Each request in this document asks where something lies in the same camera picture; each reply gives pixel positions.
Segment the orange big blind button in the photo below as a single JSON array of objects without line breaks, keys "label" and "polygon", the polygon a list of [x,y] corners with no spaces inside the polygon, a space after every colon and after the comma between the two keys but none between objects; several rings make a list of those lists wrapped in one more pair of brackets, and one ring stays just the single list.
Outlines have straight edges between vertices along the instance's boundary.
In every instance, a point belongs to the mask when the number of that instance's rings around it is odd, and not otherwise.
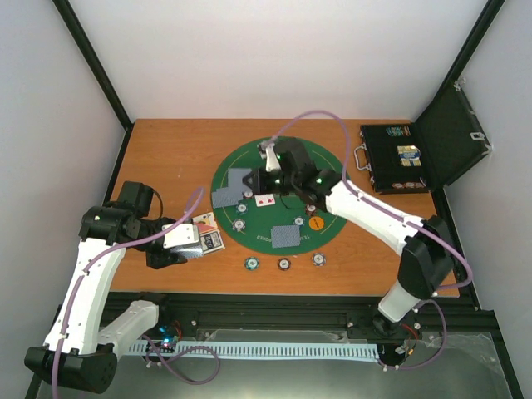
[{"label": "orange big blind button", "polygon": [[322,217],[314,215],[309,218],[308,226],[314,231],[320,231],[324,229],[325,221]]}]

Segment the grey card box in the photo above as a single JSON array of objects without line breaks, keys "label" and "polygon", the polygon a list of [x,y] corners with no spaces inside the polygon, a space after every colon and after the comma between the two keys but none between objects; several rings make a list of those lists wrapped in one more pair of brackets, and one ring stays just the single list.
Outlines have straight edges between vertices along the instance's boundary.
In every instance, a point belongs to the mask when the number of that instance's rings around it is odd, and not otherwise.
[{"label": "grey card box", "polygon": [[178,245],[172,247],[170,252],[186,260],[197,259],[204,256],[201,244]]}]

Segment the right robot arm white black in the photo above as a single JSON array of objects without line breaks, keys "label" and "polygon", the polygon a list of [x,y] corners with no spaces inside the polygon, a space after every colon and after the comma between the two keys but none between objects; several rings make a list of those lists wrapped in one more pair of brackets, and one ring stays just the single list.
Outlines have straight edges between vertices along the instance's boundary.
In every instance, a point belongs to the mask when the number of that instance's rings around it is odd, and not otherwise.
[{"label": "right robot arm white black", "polygon": [[406,214],[343,181],[334,170],[307,174],[264,168],[242,178],[255,195],[293,193],[307,205],[345,219],[380,239],[400,256],[397,280],[377,305],[380,318],[399,323],[413,308],[432,298],[455,266],[446,223]]}]

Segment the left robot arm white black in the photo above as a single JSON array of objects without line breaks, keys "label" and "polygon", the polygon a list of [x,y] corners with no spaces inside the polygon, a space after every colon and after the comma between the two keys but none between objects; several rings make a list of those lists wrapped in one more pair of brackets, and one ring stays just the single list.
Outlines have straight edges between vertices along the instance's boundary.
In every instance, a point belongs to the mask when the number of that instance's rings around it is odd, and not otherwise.
[{"label": "left robot arm white black", "polygon": [[204,196],[198,188],[179,219],[149,219],[156,191],[138,182],[125,182],[115,201],[89,208],[81,220],[76,266],[66,297],[50,332],[39,347],[30,347],[25,366],[48,383],[52,396],[61,387],[103,393],[110,386],[118,362],[147,330],[164,334],[173,314],[149,300],[136,300],[106,328],[101,317],[111,282],[126,250],[145,253],[151,267],[180,261],[172,248],[198,239],[190,218]]}]

